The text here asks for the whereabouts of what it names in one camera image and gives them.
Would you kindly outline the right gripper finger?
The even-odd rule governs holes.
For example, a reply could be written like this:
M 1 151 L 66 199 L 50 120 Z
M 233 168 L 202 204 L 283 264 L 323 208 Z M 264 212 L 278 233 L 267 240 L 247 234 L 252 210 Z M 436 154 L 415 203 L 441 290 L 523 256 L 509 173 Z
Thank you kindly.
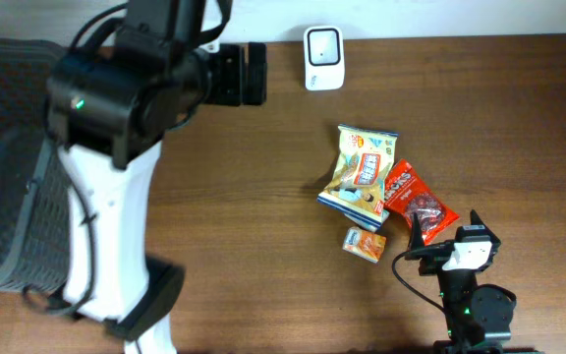
M 474 209 L 470 211 L 470 221 L 471 221 L 471 224 L 469 225 L 470 230 L 484 231 L 487 229 L 487 226 L 485 225 L 485 223 L 482 221 L 482 219 Z
M 412 214 L 412 230 L 409 242 L 409 251 L 415 251 L 425 246 L 425 238 L 423 236 L 422 227 L 420 224 L 419 216 L 416 212 Z

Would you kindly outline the orange tissue pack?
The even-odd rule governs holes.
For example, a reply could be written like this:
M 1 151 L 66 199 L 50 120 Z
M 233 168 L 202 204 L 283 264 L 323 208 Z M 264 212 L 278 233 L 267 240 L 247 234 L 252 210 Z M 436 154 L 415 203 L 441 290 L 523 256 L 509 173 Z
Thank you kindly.
M 385 245 L 385 237 L 359 227 L 351 227 L 344 238 L 343 250 L 376 264 L 384 252 Z

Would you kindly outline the red snack bag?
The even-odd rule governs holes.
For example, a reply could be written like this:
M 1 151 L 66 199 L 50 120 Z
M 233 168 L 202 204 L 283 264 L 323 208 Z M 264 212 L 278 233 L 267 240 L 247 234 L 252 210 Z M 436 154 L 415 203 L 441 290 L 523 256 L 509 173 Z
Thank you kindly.
M 400 159 L 392 167 L 384 188 L 384 208 L 403 216 L 411 229 L 414 229 L 416 214 L 425 245 L 459 219 L 459 215 L 437 197 L 406 159 Z

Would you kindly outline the yellow wet wipes pack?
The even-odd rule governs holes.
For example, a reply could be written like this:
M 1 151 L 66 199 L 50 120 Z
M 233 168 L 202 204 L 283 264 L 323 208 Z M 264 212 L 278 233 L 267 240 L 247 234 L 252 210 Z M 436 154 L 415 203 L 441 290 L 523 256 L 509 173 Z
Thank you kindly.
M 341 124 L 339 154 L 331 181 L 317 201 L 343 214 L 379 221 L 384 181 L 395 162 L 398 135 Z

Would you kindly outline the green tissue pack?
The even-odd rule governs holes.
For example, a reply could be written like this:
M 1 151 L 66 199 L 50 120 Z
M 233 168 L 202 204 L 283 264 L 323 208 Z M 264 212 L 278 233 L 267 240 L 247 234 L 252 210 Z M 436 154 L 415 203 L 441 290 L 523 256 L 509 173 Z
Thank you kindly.
M 367 218 L 360 217 L 358 215 L 348 212 L 345 212 L 344 215 L 349 219 L 351 219 L 352 221 L 354 221 L 358 226 L 362 227 L 363 229 L 369 232 L 376 232 L 386 221 L 386 219 L 390 215 L 390 212 L 387 209 L 384 209 L 382 211 L 379 221 L 368 220 Z

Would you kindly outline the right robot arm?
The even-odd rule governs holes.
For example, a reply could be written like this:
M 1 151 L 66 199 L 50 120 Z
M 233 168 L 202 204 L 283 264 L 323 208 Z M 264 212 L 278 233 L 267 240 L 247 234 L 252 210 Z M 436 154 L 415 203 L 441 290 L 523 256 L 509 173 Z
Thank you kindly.
M 448 338 L 434 342 L 433 353 L 505 353 L 503 345 L 511 339 L 517 296 L 477 281 L 477 275 L 492 265 L 501 241 L 475 211 L 470 220 L 456 230 L 454 239 L 426 245 L 419 216 L 412 216 L 405 259 L 419 263 L 419 275 L 437 278 L 447 326 Z

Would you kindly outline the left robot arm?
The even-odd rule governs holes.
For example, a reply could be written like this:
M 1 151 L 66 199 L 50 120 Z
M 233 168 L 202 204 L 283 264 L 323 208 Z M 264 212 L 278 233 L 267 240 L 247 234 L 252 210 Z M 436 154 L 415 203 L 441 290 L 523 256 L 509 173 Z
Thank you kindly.
M 45 131 L 70 179 L 62 285 L 22 291 L 33 310 L 101 323 L 128 353 L 172 353 L 185 271 L 145 251 L 166 134 L 203 104 L 266 101 L 267 47 L 222 44 L 201 1 L 128 0 L 89 20 L 47 80 Z

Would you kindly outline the grey plastic mesh basket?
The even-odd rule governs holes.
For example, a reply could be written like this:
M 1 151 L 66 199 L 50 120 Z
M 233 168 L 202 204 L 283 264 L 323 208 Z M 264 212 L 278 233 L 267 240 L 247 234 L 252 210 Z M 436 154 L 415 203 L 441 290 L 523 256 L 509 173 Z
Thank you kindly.
M 43 128 L 46 80 L 63 56 L 0 38 L 0 292 L 51 292 L 69 270 L 69 179 Z

